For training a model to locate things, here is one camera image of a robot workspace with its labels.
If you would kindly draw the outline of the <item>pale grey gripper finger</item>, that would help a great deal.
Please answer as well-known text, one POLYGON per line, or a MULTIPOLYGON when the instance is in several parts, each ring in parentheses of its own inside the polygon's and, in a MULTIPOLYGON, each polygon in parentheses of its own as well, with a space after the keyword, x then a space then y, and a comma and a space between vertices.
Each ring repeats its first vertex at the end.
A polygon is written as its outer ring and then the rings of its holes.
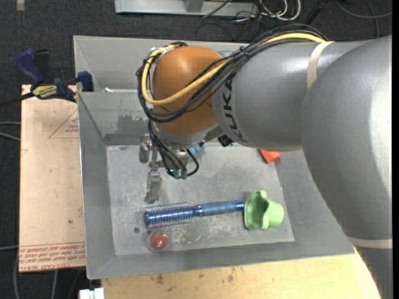
POLYGON ((143 136, 140 139, 139 161, 141 163, 147 163, 149 161, 149 155, 150 155, 150 138, 148 136, 143 136))
POLYGON ((147 192, 145 202, 152 204, 159 200, 162 178, 158 171, 149 171, 147 178, 147 192))

